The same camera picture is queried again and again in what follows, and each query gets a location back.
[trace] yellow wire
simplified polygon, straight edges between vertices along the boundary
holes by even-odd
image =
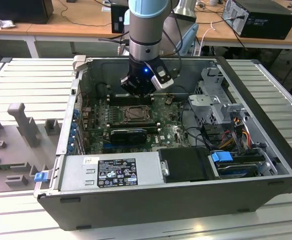
[[[232,143],[234,141],[234,139],[230,139],[229,141],[225,142],[224,144],[222,144],[219,148],[222,149],[224,147],[226,147],[227,145],[229,145],[230,143]]]
[[[246,136],[246,139],[247,139],[247,146],[249,147],[249,145],[248,145],[248,133],[245,132],[245,131],[242,131],[242,133]]]

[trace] power supply label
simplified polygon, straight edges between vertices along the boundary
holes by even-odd
[[[98,161],[100,188],[138,185],[136,159],[114,159]]]

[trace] black computer tower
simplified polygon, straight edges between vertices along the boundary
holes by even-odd
[[[242,38],[284,40],[292,28],[292,11],[271,0],[228,0],[222,18],[237,18],[226,23]]]
[[[0,20],[46,24],[52,12],[51,0],[0,0]]]

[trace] green circuit board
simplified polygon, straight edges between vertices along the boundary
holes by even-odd
[[[187,134],[182,130],[179,121],[182,105],[174,101],[167,104],[166,100],[166,96],[155,96],[151,105],[138,106],[111,106],[105,99],[97,101],[94,106],[91,106],[93,125],[86,129],[89,135],[90,154],[152,152],[160,148],[189,147]],[[140,116],[141,112],[147,112],[147,114]],[[129,117],[132,118],[133,126],[129,125],[131,124]],[[135,121],[135,119],[140,119],[139,117],[142,119],[140,123]],[[112,145],[109,139],[110,132],[116,129],[117,125],[122,126],[125,123],[127,128],[124,129],[131,127],[146,129],[146,143]]]

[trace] wooden desk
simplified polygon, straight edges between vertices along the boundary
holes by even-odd
[[[276,0],[281,5],[287,7],[292,1]],[[212,11],[222,11],[221,5],[211,7],[208,6]],[[198,23],[210,23],[211,21],[217,22],[221,20],[221,17],[213,12],[196,12]],[[241,44],[238,42],[232,29],[225,23],[220,22],[213,25],[216,31],[210,30],[207,32],[204,38],[204,44],[209,46],[225,46],[225,47],[240,47]],[[199,24],[199,30],[197,37],[201,40],[203,34],[207,29],[210,28],[209,24]],[[240,38],[241,42],[250,48],[289,48],[292,49],[292,28],[285,40],[277,39],[261,39],[261,38]]]
[[[63,15],[70,21],[96,26],[77,25],[67,21],[61,16],[61,12],[66,8],[60,1],[68,7]],[[111,13],[101,11],[102,5],[93,0],[79,0],[76,3],[60,1],[52,0],[54,12],[48,24],[33,24],[27,31],[28,35],[94,38],[109,38],[116,35],[111,32]]]
[[[23,40],[26,41],[30,54],[38,58],[36,41],[57,41],[57,42],[97,42],[98,38],[113,37],[111,32],[111,14],[102,12],[102,6],[93,0],[78,0],[76,3],[67,3],[60,0],[68,10],[63,12],[70,21],[85,25],[106,25],[106,26],[84,26],[72,24],[61,16],[66,9],[59,0],[52,0],[54,6],[53,16],[48,24],[27,24],[18,23],[16,28],[0,30],[2,40]],[[283,6],[291,1],[276,0]],[[213,11],[222,11],[223,5],[207,7]],[[220,21],[221,17],[213,12],[197,12],[198,23],[210,23]],[[214,24],[216,31],[209,31],[204,39],[203,45],[241,47],[231,28],[225,23]],[[209,24],[200,24],[197,37],[201,40],[204,32],[210,28]],[[274,48],[292,49],[292,29],[285,40],[241,38],[242,43],[248,48]]]

